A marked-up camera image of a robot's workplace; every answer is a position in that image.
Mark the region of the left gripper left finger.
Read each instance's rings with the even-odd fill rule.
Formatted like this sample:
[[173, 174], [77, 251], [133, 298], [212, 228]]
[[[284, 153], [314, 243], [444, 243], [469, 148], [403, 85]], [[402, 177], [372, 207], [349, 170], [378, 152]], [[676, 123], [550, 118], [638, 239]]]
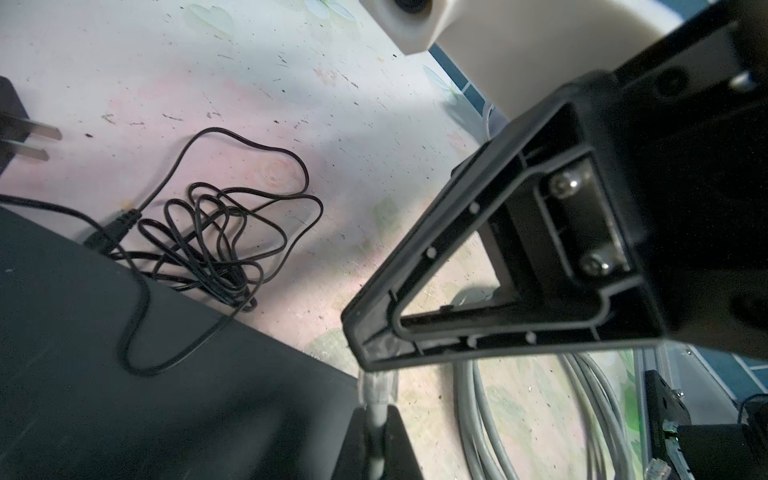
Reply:
[[358, 407], [351, 416], [331, 479], [366, 479], [367, 448], [366, 409]]

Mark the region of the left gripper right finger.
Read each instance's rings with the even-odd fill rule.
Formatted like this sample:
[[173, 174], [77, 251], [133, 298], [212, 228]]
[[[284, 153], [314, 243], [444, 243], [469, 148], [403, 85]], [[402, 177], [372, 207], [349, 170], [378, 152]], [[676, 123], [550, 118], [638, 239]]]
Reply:
[[386, 480], [422, 480], [423, 474], [395, 405], [389, 405], [384, 426], [384, 473]]

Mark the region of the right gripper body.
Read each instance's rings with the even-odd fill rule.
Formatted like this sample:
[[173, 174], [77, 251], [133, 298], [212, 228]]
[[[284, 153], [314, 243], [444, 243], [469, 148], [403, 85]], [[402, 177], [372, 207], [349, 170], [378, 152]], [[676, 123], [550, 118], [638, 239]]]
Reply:
[[673, 340], [767, 355], [767, 5], [719, 1], [606, 73], [650, 232], [644, 300], [601, 349]]

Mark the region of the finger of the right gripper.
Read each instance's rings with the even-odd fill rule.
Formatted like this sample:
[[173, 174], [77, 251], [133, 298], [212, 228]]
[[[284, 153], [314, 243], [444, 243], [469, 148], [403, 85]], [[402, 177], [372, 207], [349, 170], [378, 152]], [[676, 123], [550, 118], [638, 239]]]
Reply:
[[[453, 170], [342, 312], [363, 370], [644, 347], [664, 337], [621, 100], [612, 74], [572, 81]], [[498, 280], [492, 296], [410, 312], [472, 236]]]

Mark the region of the black network switch box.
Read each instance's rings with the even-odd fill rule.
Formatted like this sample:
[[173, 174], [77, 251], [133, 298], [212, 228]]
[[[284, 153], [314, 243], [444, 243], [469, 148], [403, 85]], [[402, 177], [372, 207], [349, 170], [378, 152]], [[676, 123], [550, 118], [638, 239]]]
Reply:
[[327, 479], [355, 380], [9, 210], [5, 479]]

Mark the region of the black power adapter with cord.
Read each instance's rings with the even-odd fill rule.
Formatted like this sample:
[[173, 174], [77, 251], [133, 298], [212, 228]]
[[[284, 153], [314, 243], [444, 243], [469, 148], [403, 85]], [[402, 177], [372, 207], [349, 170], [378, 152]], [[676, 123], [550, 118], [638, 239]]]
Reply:
[[[170, 198], [164, 203], [163, 221], [144, 217], [144, 210], [173, 178], [194, 143], [211, 134], [223, 135], [256, 151], [290, 158], [302, 174], [300, 189], [272, 193], [250, 187], [218, 188], [207, 182], [193, 182], [187, 187], [185, 197]], [[257, 292], [277, 276], [298, 241], [317, 224], [311, 221], [295, 236], [289, 236], [262, 212], [278, 203], [304, 200], [322, 208], [323, 202], [310, 194], [309, 186], [309, 170], [296, 153], [257, 143], [224, 127], [211, 126], [186, 142], [168, 173], [138, 207], [118, 214], [107, 224], [100, 224], [70, 207], [42, 200], [4, 194], [1, 203], [77, 219], [93, 230], [83, 243], [85, 248], [126, 263], [137, 282], [139, 300], [118, 342], [117, 356], [128, 374], [151, 378], [184, 362], [232, 324], [239, 313], [256, 309]], [[151, 280], [165, 282], [179, 293], [200, 290], [232, 311], [169, 359], [157, 365], [137, 366], [132, 362], [131, 351], [149, 312]]]

